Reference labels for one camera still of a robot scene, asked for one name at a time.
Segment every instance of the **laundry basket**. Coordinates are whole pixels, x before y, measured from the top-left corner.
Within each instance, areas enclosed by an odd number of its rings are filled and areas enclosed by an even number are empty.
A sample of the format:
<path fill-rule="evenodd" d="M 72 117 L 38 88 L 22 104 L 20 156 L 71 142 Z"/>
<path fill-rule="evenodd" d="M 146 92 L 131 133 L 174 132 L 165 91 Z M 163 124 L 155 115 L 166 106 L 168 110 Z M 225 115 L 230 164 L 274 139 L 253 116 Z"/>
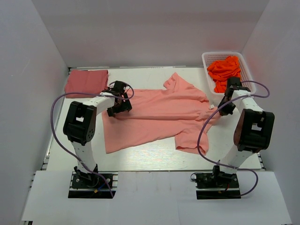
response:
<path fill-rule="evenodd" d="M 216 83 L 212 80 L 210 75 L 208 74 L 207 68 L 210 66 L 211 63 L 213 63 L 216 60 L 225 60 L 228 56 L 237 56 L 239 58 L 239 63 L 240 63 L 240 76 L 241 76 L 241 81 L 252 81 L 252 76 L 249 72 L 249 69 L 246 65 L 246 62 L 243 58 L 243 56 L 238 53 L 238 52 L 205 52 L 202 54 L 202 60 L 203 60 L 203 65 L 204 65 L 204 70 L 206 74 L 206 79 L 208 82 L 209 89 L 212 93 L 212 100 L 214 104 L 218 104 L 223 96 L 224 93 L 216 93 L 214 91 L 216 87 Z M 251 91 L 251 94 L 254 94 L 256 92 L 256 87 L 254 83 L 243 83 L 243 86 L 248 87 Z"/>

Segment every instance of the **wall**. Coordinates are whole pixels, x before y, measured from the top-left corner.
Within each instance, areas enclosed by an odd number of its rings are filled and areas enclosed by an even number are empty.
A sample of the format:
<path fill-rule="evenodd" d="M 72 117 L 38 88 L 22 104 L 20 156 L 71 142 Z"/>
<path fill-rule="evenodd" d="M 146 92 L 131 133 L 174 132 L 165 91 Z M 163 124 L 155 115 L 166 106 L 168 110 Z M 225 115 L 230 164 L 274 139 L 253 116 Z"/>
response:
<path fill-rule="evenodd" d="M 67 67 L 30 0 L 0 1 L 0 218 L 19 224 Z"/>
<path fill-rule="evenodd" d="M 269 149 L 261 152 L 274 170 L 293 224 L 300 224 L 300 2 L 272 0 L 266 7 L 243 55 L 252 76 L 266 84 L 271 96 L 257 102 L 274 112 Z"/>
<path fill-rule="evenodd" d="M 32 0 L 69 67 L 199 65 L 240 52 L 268 0 Z"/>

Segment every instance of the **purple cable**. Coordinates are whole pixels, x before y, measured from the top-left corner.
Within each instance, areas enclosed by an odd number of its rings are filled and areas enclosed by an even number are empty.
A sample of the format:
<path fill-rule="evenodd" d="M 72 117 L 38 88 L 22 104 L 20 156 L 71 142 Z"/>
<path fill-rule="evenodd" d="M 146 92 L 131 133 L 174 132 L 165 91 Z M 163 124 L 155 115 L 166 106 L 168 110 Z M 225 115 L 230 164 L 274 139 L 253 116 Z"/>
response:
<path fill-rule="evenodd" d="M 56 136 L 56 133 L 55 133 L 55 128 L 54 128 L 53 111 L 54 111 L 55 104 L 57 103 L 57 101 L 58 101 L 60 98 L 66 96 L 66 95 L 71 95 L 71 94 L 90 95 L 90 96 L 93 96 L 93 97 L 108 97 L 108 98 L 117 98 L 117 99 L 121 99 L 121 100 L 129 100 L 129 99 L 131 99 L 131 98 L 134 96 L 135 91 L 133 90 L 133 88 L 132 88 L 129 84 L 127 84 L 127 83 L 125 83 L 125 84 L 132 90 L 132 95 L 131 95 L 130 97 L 128 97 L 128 98 L 122 98 L 122 97 L 112 96 L 112 95 L 91 94 L 91 93 L 84 93 L 84 92 L 69 92 L 69 93 L 65 93 L 65 94 L 62 94 L 62 95 L 58 96 L 58 97 L 54 100 L 54 102 L 53 102 L 53 104 L 52 104 L 52 106 L 51 106 L 51 112 L 50 112 L 50 124 L 51 124 L 51 130 L 52 130 L 53 137 L 54 137 L 54 139 L 56 140 L 57 144 L 58 144 L 64 151 L 66 151 L 67 153 L 69 153 L 70 155 L 72 155 L 73 157 L 75 157 L 75 158 L 81 163 L 81 165 L 84 167 L 84 169 L 86 169 L 88 172 L 90 172 L 90 173 L 92 173 L 92 174 L 94 174 L 94 175 L 97 175 L 97 176 L 101 177 L 101 178 L 104 180 L 105 184 L 107 185 L 107 187 L 108 187 L 108 189 L 109 189 L 109 191 L 110 191 L 110 193 L 111 193 L 112 198 L 113 198 L 113 192 L 112 192 L 111 187 L 110 187 L 109 184 L 107 183 L 106 178 L 105 178 L 104 176 L 102 176 L 101 174 L 99 174 L 99 173 L 97 173 L 97 172 L 94 172 L 94 171 L 90 170 L 90 169 L 82 162 L 82 160 L 81 160 L 77 155 L 75 155 L 74 153 L 70 152 L 70 151 L 69 151 L 65 146 L 63 146 L 63 144 L 58 140 L 58 138 L 57 138 L 57 136 Z"/>
<path fill-rule="evenodd" d="M 199 154 L 202 156 L 202 158 L 204 158 L 205 160 L 207 160 L 207 161 L 209 161 L 209 162 L 211 162 L 211 163 L 213 163 L 213 164 L 216 164 L 216 165 L 221 165 L 221 166 L 228 167 L 228 168 L 232 168 L 232 169 L 238 169 L 238 170 L 250 171 L 250 172 L 254 173 L 254 175 L 256 176 L 256 181 L 255 181 L 254 186 L 253 186 L 249 191 L 247 191 L 247 192 L 245 192 L 245 193 L 243 193 L 243 194 L 241 194 L 241 195 L 238 195 L 238 196 L 241 196 L 241 197 L 244 196 L 244 195 L 249 194 L 250 192 L 252 192 L 252 191 L 256 188 L 257 183 L 258 183 L 258 175 L 257 175 L 257 173 L 256 173 L 254 170 L 251 170 L 251 169 L 239 169 L 239 168 L 236 168 L 236 167 L 234 167 L 234 166 L 231 166 L 231 165 L 225 165 L 225 164 L 222 164 L 222 163 L 219 163 L 219 162 L 215 162 L 215 161 L 213 161 L 213 160 L 211 160 L 211 159 L 209 159 L 209 158 L 206 158 L 206 157 L 201 153 L 201 151 L 200 151 L 200 139 L 201 139 L 201 136 L 202 136 L 202 134 L 203 134 L 203 132 L 204 132 L 205 127 L 207 126 L 207 124 L 209 123 L 209 121 L 211 120 L 211 118 L 212 118 L 215 114 L 217 114 L 217 112 L 219 112 L 219 111 L 220 111 L 223 107 L 225 107 L 226 105 L 228 105 L 228 104 L 230 104 L 231 102 L 233 102 L 233 101 L 235 101 L 235 100 L 238 100 L 238 99 L 240 99 L 240 98 L 247 98 L 247 97 L 249 97 L 249 96 L 258 97 L 258 98 L 267 98 L 267 97 L 270 96 L 270 91 L 269 91 L 269 89 L 267 88 L 267 86 L 265 86 L 264 84 L 259 83 L 259 82 L 256 82 L 256 81 L 242 81 L 242 83 L 246 83 L 246 82 L 257 83 L 257 84 L 263 86 L 263 87 L 267 90 L 267 93 L 268 93 L 268 94 L 267 94 L 266 96 L 255 95 L 255 94 L 253 94 L 253 95 L 243 95 L 243 96 L 239 96 L 239 97 L 236 97 L 236 98 L 234 98 L 234 99 L 231 99 L 230 101 L 224 103 L 224 104 L 221 105 L 216 111 L 214 111 L 214 112 L 212 113 L 212 115 L 210 115 L 210 117 L 206 120 L 206 122 L 204 123 L 204 125 L 203 125 L 203 127 L 202 127 L 202 129 L 201 129 L 201 131 L 200 131 L 200 134 L 199 134 L 199 137 L 198 137 L 198 141 L 197 141 L 197 150 L 198 150 Z"/>

